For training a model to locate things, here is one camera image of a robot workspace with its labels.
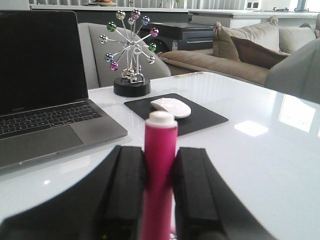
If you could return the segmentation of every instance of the pink marker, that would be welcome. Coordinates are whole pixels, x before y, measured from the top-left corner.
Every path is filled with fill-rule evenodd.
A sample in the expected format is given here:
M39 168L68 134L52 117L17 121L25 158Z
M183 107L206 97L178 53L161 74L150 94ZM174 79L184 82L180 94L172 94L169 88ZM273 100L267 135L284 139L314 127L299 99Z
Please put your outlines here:
M166 111L154 111L145 121L144 156L147 178L140 240L169 240L172 211L172 165L176 157L178 123Z

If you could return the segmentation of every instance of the white cap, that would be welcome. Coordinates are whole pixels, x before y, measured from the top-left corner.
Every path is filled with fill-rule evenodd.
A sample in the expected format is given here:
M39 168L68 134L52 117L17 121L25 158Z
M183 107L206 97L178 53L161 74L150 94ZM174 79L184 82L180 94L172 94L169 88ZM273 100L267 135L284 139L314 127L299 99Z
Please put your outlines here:
M153 111L149 114L149 118L145 124L157 128L174 128L178 125L175 117L167 111Z

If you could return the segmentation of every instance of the black round base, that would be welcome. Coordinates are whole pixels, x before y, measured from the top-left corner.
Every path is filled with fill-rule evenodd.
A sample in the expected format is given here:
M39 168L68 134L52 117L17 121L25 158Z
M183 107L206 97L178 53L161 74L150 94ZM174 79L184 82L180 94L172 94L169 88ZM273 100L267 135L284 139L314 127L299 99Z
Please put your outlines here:
M113 82L113 92L123 97L140 97L150 93L150 85L149 79L131 84L128 79L118 77Z

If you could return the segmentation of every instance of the laptop keyboard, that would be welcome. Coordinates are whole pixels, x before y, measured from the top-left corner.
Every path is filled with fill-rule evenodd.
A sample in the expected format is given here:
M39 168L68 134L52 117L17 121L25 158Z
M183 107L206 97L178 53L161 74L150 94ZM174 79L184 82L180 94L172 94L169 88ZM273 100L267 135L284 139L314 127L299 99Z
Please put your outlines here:
M100 118L83 101L0 117L0 139Z

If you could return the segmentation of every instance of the laptop screen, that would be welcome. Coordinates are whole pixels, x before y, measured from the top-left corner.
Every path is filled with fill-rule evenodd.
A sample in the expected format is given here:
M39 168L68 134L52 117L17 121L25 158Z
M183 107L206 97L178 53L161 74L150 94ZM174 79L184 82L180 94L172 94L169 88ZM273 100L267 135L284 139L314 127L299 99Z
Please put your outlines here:
M87 97L76 14L0 10L0 115Z

